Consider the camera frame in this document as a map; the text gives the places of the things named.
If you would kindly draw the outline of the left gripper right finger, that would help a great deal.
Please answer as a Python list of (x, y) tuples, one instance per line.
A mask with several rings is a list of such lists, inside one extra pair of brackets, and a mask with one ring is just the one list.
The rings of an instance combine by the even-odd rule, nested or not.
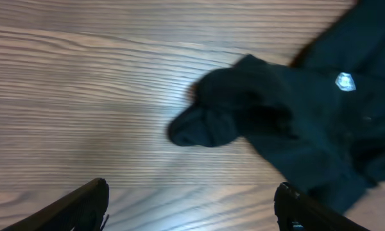
[(369, 231), (287, 182), (275, 192), (274, 211), (280, 231)]

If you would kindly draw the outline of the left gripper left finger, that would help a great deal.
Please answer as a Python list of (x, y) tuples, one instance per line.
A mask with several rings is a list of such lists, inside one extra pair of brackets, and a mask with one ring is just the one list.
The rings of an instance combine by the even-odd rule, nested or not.
[(110, 217), (108, 203), (106, 180), (95, 178), (1, 231), (103, 231)]

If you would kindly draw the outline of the black t-shirt with white logo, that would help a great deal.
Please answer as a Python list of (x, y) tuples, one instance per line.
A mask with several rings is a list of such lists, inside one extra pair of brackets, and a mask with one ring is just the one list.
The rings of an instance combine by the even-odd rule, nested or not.
[(178, 146), (244, 137), (339, 213), (385, 181), (385, 0), (359, 1), (292, 66), (253, 55), (206, 74), (168, 128)]

